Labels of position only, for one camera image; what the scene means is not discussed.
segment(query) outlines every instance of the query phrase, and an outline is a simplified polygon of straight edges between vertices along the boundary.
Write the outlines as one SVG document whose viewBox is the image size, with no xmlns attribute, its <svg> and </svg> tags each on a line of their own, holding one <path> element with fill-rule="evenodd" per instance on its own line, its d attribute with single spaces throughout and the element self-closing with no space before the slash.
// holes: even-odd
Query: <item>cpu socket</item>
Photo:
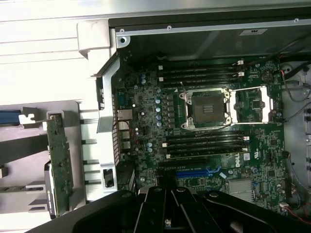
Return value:
<svg viewBox="0 0 311 233">
<path fill-rule="evenodd" d="M 185 100 L 186 122 L 181 128 L 186 130 L 209 130 L 231 123 L 226 112 L 222 88 L 198 89 L 181 93 L 179 97 Z"/>
<path fill-rule="evenodd" d="M 239 119 L 236 110 L 237 93 L 257 89 L 261 99 L 252 102 L 252 108 L 260 111 L 261 119 L 257 122 L 245 122 Z M 266 124 L 273 110 L 273 100 L 268 96 L 266 86 L 245 89 L 211 88 L 189 90 L 179 94 L 185 101 L 185 123 L 182 129 L 191 131 L 214 130 L 224 125 Z"/>
</svg>

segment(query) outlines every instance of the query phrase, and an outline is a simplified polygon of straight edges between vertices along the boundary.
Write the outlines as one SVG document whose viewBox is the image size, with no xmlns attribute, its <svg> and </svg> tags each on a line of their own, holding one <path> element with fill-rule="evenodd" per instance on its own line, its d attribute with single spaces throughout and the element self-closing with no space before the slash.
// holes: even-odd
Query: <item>label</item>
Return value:
<svg viewBox="0 0 311 233">
<path fill-rule="evenodd" d="M 268 29 L 251 29 L 244 30 L 240 35 L 261 35 Z"/>
<path fill-rule="evenodd" d="M 235 156 L 235 167 L 240 167 L 240 155 L 236 154 Z"/>
<path fill-rule="evenodd" d="M 226 175 L 224 175 L 222 172 L 221 173 L 219 173 L 219 175 L 222 177 L 222 178 L 227 178 L 227 176 Z"/>
<path fill-rule="evenodd" d="M 259 151 L 256 151 L 254 154 L 255 159 L 259 159 Z"/>
<path fill-rule="evenodd" d="M 249 153 L 245 153 L 245 154 L 243 154 L 243 156 L 244 156 L 244 161 L 248 161 L 251 159 L 251 156 Z"/>
</svg>

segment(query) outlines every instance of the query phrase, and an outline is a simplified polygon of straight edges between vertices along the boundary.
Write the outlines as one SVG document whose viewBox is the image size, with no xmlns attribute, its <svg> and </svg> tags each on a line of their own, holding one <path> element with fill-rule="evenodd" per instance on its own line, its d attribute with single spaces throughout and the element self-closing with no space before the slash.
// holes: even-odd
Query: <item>blue pcie slot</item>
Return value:
<svg viewBox="0 0 311 233">
<path fill-rule="evenodd" d="M 188 177 L 207 177 L 213 176 L 213 173 L 219 172 L 222 167 L 219 166 L 215 170 L 210 170 L 208 167 L 205 170 L 197 171 L 177 171 L 176 178 L 188 178 Z"/>
</svg>

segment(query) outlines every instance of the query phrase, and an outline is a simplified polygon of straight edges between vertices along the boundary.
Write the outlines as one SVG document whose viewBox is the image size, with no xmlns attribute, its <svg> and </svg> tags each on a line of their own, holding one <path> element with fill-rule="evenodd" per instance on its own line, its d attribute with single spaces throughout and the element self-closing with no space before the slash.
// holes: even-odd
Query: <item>green circuit board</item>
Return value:
<svg viewBox="0 0 311 233">
<path fill-rule="evenodd" d="M 284 150 L 284 130 L 282 123 L 281 76 L 278 60 L 244 66 L 244 74 L 236 77 L 232 83 L 221 83 L 215 80 L 212 84 L 179 84 L 178 75 L 174 69 L 191 70 L 206 67 L 233 64 L 238 59 L 218 59 L 205 61 L 166 62 L 162 64 L 141 67 L 139 71 L 129 73 L 124 80 L 124 87 L 116 90 L 116 105 L 120 110 L 132 110 L 132 118 L 128 119 L 129 129 L 120 129 L 123 154 L 130 154 L 135 160 L 138 188 L 144 185 L 154 185 L 156 170 L 176 171 L 177 183 L 180 186 L 191 187 L 203 194 L 209 190 L 221 190 L 246 201 L 255 203 L 273 211 L 279 211 L 279 203 L 285 196 L 285 160 L 281 154 Z M 243 58 L 244 64 L 250 58 Z M 167 76 L 176 78 L 175 83 L 163 82 L 163 70 L 170 70 Z M 232 124 L 215 134 L 204 135 L 206 129 L 223 126 L 222 121 L 210 118 L 202 122 L 194 109 L 196 103 L 204 99 L 203 111 L 211 111 L 208 101 L 219 101 L 220 89 L 245 89 L 252 87 L 267 87 L 267 94 L 273 99 L 273 113 L 267 124 Z M 185 130 L 186 122 L 185 100 L 180 98 L 183 92 L 194 91 L 192 94 L 194 126 L 202 130 Z M 237 95 L 236 110 L 240 122 L 258 122 L 262 117 L 258 89 L 244 90 Z M 180 140 L 190 137 L 195 143 L 196 136 L 202 137 L 208 143 L 214 135 L 221 133 L 236 133 L 237 139 L 243 138 L 243 148 L 212 152 L 187 154 L 187 147 L 177 155 L 169 154 L 164 143 L 168 140 Z M 187 172 L 208 170 L 207 175 L 190 175 Z"/>
<path fill-rule="evenodd" d="M 56 206 L 54 215 L 61 216 L 69 209 L 69 197 L 73 188 L 70 151 L 61 114 L 50 116 L 47 122 L 47 135 Z"/>
</svg>

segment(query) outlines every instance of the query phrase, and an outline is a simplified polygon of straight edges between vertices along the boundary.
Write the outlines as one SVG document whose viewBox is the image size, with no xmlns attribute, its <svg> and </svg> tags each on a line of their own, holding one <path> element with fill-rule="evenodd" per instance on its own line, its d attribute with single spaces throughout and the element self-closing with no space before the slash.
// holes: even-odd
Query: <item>circuit board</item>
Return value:
<svg viewBox="0 0 311 233">
<path fill-rule="evenodd" d="M 52 171 L 50 182 L 53 187 L 50 192 L 53 192 L 55 204 L 55 211 L 50 214 L 61 216 L 69 209 L 69 196 L 73 188 L 70 151 L 61 114 L 50 116 L 47 122 L 47 135 Z"/>
<path fill-rule="evenodd" d="M 280 211 L 286 171 L 279 61 L 245 65 L 250 60 L 166 62 L 127 75 L 116 106 L 132 113 L 120 114 L 127 123 L 119 131 L 122 159 L 135 161 L 138 188 L 155 185 L 159 169 L 174 171 L 179 186 L 198 194 L 221 190 Z M 239 90 L 231 108 L 239 124 L 223 108 L 222 96 L 232 90 Z"/>
</svg>

